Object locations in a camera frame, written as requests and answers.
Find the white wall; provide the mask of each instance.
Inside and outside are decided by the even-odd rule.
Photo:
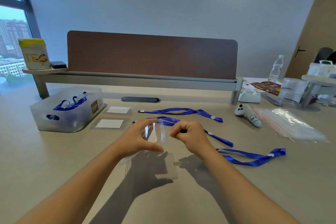
[[[235,39],[237,76],[267,77],[291,59],[313,0],[32,0],[52,60],[70,30]]]

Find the window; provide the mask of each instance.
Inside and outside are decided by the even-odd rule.
[[[32,75],[18,73],[25,66],[18,38],[33,37],[41,38],[30,0],[0,0],[0,76],[6,77],[0,94],[34,82]]]

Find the window frame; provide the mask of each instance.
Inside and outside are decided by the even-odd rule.
[[[21,9],[26,14],[27,23],[33,38],[41,38],[40,30],[37,25],[33,6],[30,0],[0,0],[0,6]]]

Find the wooden door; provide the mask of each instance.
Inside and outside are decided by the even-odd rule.
[[[336,50],[336,0],[314,0],[285,77],[301,79],[322,47]]]

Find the white controller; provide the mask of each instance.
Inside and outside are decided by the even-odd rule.
[[[240,104],[234,114],[237,116],[245,115],[246,118],[257,128],[261,127],[261,121],[259,120],[258,116],[254,113],[252,108],[247,104]]]

